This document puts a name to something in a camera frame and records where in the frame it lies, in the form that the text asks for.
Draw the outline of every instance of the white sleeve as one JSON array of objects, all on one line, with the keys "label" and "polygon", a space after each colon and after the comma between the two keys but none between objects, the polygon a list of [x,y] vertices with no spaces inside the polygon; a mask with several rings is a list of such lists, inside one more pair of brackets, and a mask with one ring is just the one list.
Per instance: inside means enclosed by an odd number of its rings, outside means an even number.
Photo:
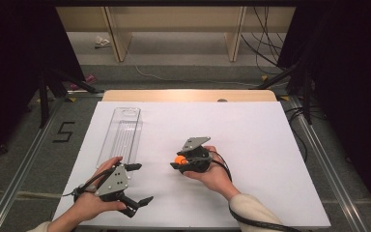
[{"label": "white sleeve", "polygon": [[[255,196],[240,193],[233,196],[229,204],[231,210],[243,218],[274,224],[281,224],[281,221],[278,219],[278,217],[276,217],[269,209],[261,204],[261,202]],[[254,227],[241,222],[239,222],[239,226],[242,232],[273,231],[269,229]]]},{"label": "white sleeve", "polygon": [[50,224],[50,221],[40,224],[33,230],[28,230],[27,232],[47,232],[47,226]]}]

